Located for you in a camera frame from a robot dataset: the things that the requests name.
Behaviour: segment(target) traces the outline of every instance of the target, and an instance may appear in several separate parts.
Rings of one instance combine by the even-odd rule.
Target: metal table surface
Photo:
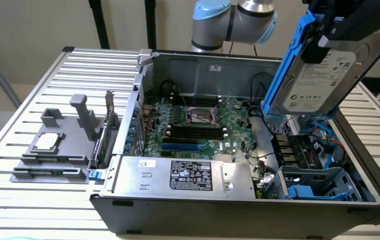
[[[42,126],[46,108],[76,115],[72,94],[88,96],[88,109],[106,114],[105,95],[115,90],[115,110],[122,115],[138,74],[137,51],[76,49],[63,52],[22,107],[0,132],[0,238],[51,240],[197,239],[115,235],[90,202],[86,184],[12,183],[11,171]],[[380,167],[380,103],[363,85],[351,92],[341,110]],[[362,225],[335,240],[380,240],[380,225]]]

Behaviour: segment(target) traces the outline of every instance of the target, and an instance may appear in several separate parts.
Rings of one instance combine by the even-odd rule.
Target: black cable
[[[255,115],[251,114],[251,109],[255,109],[255,108],[261,109],[261,115],[258,115],[257,112],[255,112]],[[274,133],[273,129],[270,128],[270,125],[269,125],[269,123],[267,123],[267,121],[266,121],[262,108],[261,108],[259,106],[254,106],[254,105],[253,105],[253,106],[249,108],[247,114],[249,114],[249,118],[250,118],[250,117],[259,117],[259,118],[262,118],[269,133],[271,134],[273,137],[275,137],[275,133]]]
[[[254,102],[257,102],[257,99],[259,97],[259,90],[261,90],[261,86],[263,88],[263,91],[265,91],[265,96],[266,96],[266,93],[269,92],[267,89],[266,89],[266,86],[263,84],[263,82],[261,81],[259,82],[259,85],[258,85],[258,88],[257,88],[257,91],[255,91],[255,97],[254,97]]]
[[[279,154],[282,154],[282,153],[281,153],[281,152],[271,152],[271,153],[269,153],[269,154],[265,154],[263,156],[259,156],[258,158],[262,159],[262,158],[266,158],[267,156],[274,155],[274,154],[275,154],[275,155],[277,155],[277,154],[279,155]]]
[[[234,48],[234,41],[231,42],[231,45],[230,45],[230,50],[229,50],[229,54],[231,54],[233,53],[233,48]]]
[[[254,85],[254,82],[255,82],[257,77],[258,77],[261,74],[271,75],[271,74],[269,74],[267,72],[261,71],[261,72],[258,72],[258,73],[253,76],[253,78],[251,78],[251,85],[250,85],[250,100],[251,100],[251,101],[253,101],[253,85]],[[266,88],[265,84],[262,85],[262,87],[263,87],[263,89],[265,89],[265,92],[267,93],[267,88]]]
[[[254,45],[254,52],[255,52],[255,56],[259,56],[257,45]]]
[[[166,79],[166,80],[163,80],[162,81],[162,83],[161,83],[161,86],[159,86],[159,97],[162,97],[163,96],[163,87],[165,87],[165,84],[166,83],[171,83],[173,84],[173,86],[175,86],[177,84],[175,84],[175,81],[173,81],[173,79],[171,78],[169,78],[169,79]]]

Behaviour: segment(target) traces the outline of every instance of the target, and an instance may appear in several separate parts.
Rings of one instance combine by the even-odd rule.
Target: sticker
[[[221,65],[211,65],[210,71],[222,72],[222,66]]]
[[[211,162],[173,161],[170,187],[174,190],[213,191]]]
[[[321,64],[305,63],[283,107],[291,112],[317,112],[349,73],[357,55],[331,50]]]
[[[138,166],[141,168],[157,168],[157,160],[142,159]]]

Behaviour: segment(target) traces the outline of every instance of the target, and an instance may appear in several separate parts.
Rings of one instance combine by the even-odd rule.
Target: white wall
[[[159,49],[190,49],[195,2],[158,0]],[[275,4],[277,29],[258,52],[283,57],[307,6],[301,0],[275,0]],[[105,0],[103,10],[113,48],[147,48],[145,0]],[[64,46],[101,47],[88,0],[0,0],[0,71],[10,82],[36,84]],[[237,43],[233,53],[254,55],[254,48]],[[371,75],[380,75],[380,63]]]

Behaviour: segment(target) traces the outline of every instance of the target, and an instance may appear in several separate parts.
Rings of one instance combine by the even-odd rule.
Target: black pole
[[[102,49],[111,49],[109,30],[106,28],[103,15],[102,0],[90,0],[90,6],[94,13],[99,44],[102,45]]]
[[[146,7],[146,27],[149,48],[158,49],[157,40],[157,0],[145,0]]]

